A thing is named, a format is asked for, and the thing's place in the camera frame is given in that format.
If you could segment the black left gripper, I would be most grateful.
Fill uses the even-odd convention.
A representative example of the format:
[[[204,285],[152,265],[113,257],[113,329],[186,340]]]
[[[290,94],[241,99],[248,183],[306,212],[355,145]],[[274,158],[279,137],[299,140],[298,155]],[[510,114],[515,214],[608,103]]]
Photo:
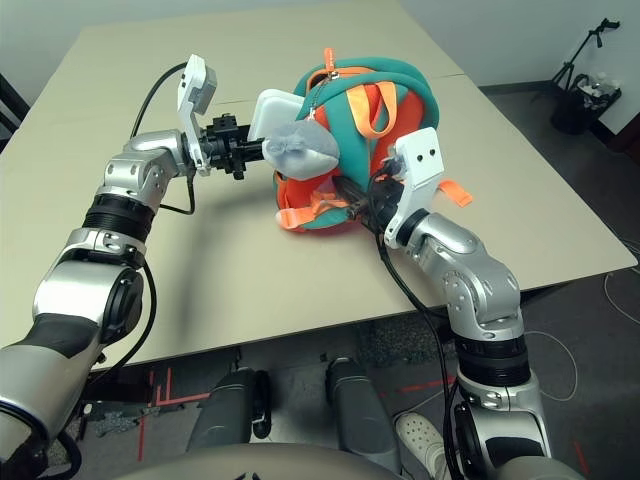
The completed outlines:
[[[239,139],[246,142],[249,136],[249,125],[238,127],[236,117],[222,114],[212,119],[204,130],[204,147],[207,159],[212,169],[223,170],[231,174],[235,180],[244,179],[244,168],[234,155]],[[243,145],[245,161],[260,161],[264,159],[262,140],[246,142]]]

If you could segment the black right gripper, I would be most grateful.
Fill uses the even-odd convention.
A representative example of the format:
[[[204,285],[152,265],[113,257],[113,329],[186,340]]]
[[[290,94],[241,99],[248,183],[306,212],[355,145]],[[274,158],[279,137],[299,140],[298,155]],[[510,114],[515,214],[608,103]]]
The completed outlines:
[[[389,175],[371,181],[368,192],[348,177],[339,178],[339,196],[348,203],[349,220],[369,220],[372,227],[384,231],[396,214],[404,185]]]

